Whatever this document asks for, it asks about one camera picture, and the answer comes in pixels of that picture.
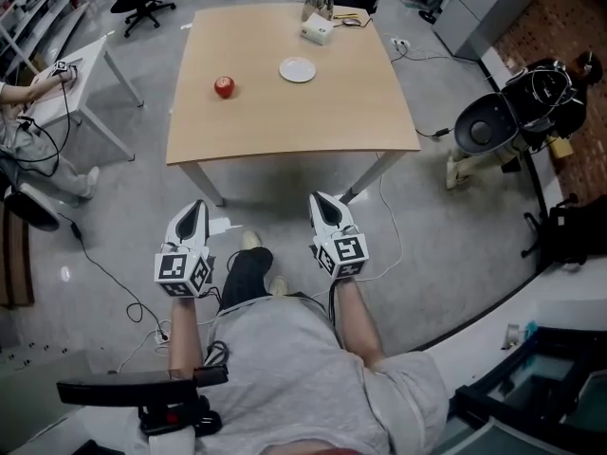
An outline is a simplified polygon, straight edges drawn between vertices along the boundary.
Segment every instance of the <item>concrete floor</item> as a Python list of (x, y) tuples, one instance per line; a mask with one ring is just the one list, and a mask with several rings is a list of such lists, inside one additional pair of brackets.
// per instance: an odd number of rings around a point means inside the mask
[[(165, 0), (174, 1), (177, 10), (158, 16), (161, 28), (143, 23), (129, 39), (122, 36), (123, 16), (111, 14), (107, 0), (96, 1), (98, 11), (81, 22), (67, 51), (114, 32), (109, 42), (144, 96), (145, 108), (131, 106), (110, 72), (100, 76), (90, 102), (107, 126), (133, 147), (137, 159), (120, 161), (115, 149), (84, 126), (79, 128), (69, 140), (67, 156), (82, 171), (100, 164), (101, 183), (88, 204), (62, 211), (81, 226), (89, 254), (165, 319), (171, 303), (153, 283), (154, 254), (168, 221), (201, 197), (181, 170), (164, 165), (175, 84), (189, 32), (181, 26), (189, 24), (198, 9), (303, 0)], [(447, 53), (430, 26), (400, 0), (380, 0), (374, 22), (392, 55), (389, 34), (409, 40), (414, 48)], [(467, 105), (491, 91), (476, 65), (449, 59), (400, 60), (395, 72), (414, 122), (425, 133), (451, 128)], [(530, 240), (522, 213), (536, 208), (527, 172), (504, 175), (498, 170), (470, 180), (461, 190), (446, 191), (445, 160), (452, 136), (421, 140), (421, 152), (406, 155), (383, 180), (382, 191), (402, 238), (402, 261), (382, 278), (360, 284), (390, 355), (470, 319), (533, 271), (533, 261), (519, 256)], [(313, 190), (343, 192), (375, 159), (369, 153), (322, 154), (209, 164), (207, 173), (230, 200), (226, 209), (210, 205), (211, 218), (227, 216), (233, 225), (255, 228), (275, 253), (270, 276), (284, 275), (293, 291), (322, 292), (330, 281), (308, 249), (312, 229), (306, 197)], [(351, 206), (371, 251), (365, 278), (380, 275), (401, 254), (378, 187), (377, 182)], [(237, 227), (210, 238), (217, 257), (214, 284), (220, 288), (227, 274), (225, 262), (239, 247), (241, 231)], [(85, 259), (68, 227), (52, 234), (33, 229), (30, 238), (36, 303), (12, 314), (21, 341), (87, 349), (95, 370), (116, 369), (154, 328), (152, 318), (144, 314), (139, 324), (129, 321), (124, 309), (131, 299)], [(200, 300), (197, 307), (199, 321), (213, 318), (215, 300)], [(200, 333), (205, 338), (207, 326), (201, 326)], [(155, 355), (154, 346), (150, 337), (125, 371), (165, 367), (166, 359)]]

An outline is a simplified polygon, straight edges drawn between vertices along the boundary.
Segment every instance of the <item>table leg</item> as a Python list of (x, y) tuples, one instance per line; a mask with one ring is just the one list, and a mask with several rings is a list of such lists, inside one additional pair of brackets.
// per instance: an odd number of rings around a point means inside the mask
[(131, 149), (128, 148), (116, 135), (114, 135), (91, 110), (89, 110), (86, 106), (81, 106), (78, 110), (78, 114), (95, 132), (120, 148), (128, 160), (135, 160), (135, 154), (131, 151)]
[(116, 60), (114, 59), (113, 52), (107, 47), (105, 48), (105, 52), (103, 53), (103, 58), (107, 62), (109, 68), (112, 69), (112, 72), (116, 76), (116, 79), (118, 79), (118, 81), (120, 81), (120, 84), (124, 86), (124, 89), (126, 89), (127, 93), (131, 97), (131, 100), (133, 100), (133, 102), (137, 106), (143, 106), (143, 99), (137, 92), (137, 89), (135, 89), (135, 86), (132, 85), (131, 82), (127, 80), (120, 72), (120, 68), (118, 67), (118, 65), (116, 64)]
[(341, 197), (340, 201), (343, 204), (348, 204), (352, 199), (375, 182), (380, 175), (392, 167), (400, 158), (405, 155), (405, 152), (394, 151), (384, 153), (362, 177), (357, 180), (350, 189)]
[(224, 198), (196, 162), (182, 163), (179, 167), (218, 208), (225, 205)]

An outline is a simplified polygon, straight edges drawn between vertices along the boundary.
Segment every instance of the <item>white desk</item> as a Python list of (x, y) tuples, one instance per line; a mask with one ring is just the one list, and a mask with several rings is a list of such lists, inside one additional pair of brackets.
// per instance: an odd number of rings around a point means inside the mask
[[(67, 107), (69, 109), (70, 118), (81, 118), (82, 121), (101, 137), (109, 140), (120, 148), (128, 160), (132, 160), (135, 158), (133, 151), (114, 135), (114, 133), (109, 130), (86, 105), (88, 95), (94, 82), (93, 76), (99, 72), (101, 61), (105, 61), (120, 84), (124, 86), (124, 89), (126, 89), (135, 105), (143, 106), (143, 99), (131, 82), (127, 80), (120, 71), (117, 62), (114, 59), (114, 53), (106, 43), (106, 39), (106, 37), (103, 37), (98, 41), (61, 58), (62, 61), (66, 61), (68, 64), (80, 61), (78, 63), (80, 76), (76, 80), (74, 86), (67, 92)], [(46, 79), (50, 74), (51, 67), (48, 67), (36, 76), (36, 80)], [(36, 123), (42, 127), (50, 126), (65, 119), (67, 113), (65, 110), (63, 94), (50, 100), (34, 103), (28, 110), (28, 115), (34, 118)]]

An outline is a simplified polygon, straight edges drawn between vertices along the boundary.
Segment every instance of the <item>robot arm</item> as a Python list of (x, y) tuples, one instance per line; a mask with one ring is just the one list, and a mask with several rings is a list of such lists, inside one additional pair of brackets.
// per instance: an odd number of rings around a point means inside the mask
[(310, 194), (309, 209), (316, 233), (312, 251), (320, 266), (333, 280), (358, 275), (369, 259), (369, 251), (350, 209), (320, 191)]
[(211, 274), (207, 263), (209, 212), (202, 200), (183, 208), (169, 223), (154, 261), (154, 281), (169, 297), (197, 298)]

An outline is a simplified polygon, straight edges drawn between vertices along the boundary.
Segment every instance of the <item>person sitting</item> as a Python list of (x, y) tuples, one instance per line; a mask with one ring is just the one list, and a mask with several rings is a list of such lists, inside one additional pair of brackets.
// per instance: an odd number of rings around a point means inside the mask
[(51, 195), (55, 194), (56, 189), (83, 199), (90, 199), (95, 194), (99, 167), (93, 167), (88, 174), (77, 173), (67, 159), (57, 155), (51, 143), (17, 120), (22, 105), (36, 101), (54, 87), (75, 78), (76, 72), (68, 68), (64, 73), (30, 86), (11, 86), (0, 82), (0, 168), (12, 183), (35, 180), (38, 188), (40, 185), (53, 186), (44, 187), (45, 192)]
[(602, 77), (602, 64), (592, 51), (581, 53), (569, 65), (542, 59), (524, 68), (502, 90), (520, 133), (483, 155), (454, 149), (447, 161), (447, 189), (480, 171), (506, 165), (529, 148), (539, 150), (548, 137), (570, 137), (586, 120), (588, 88)]

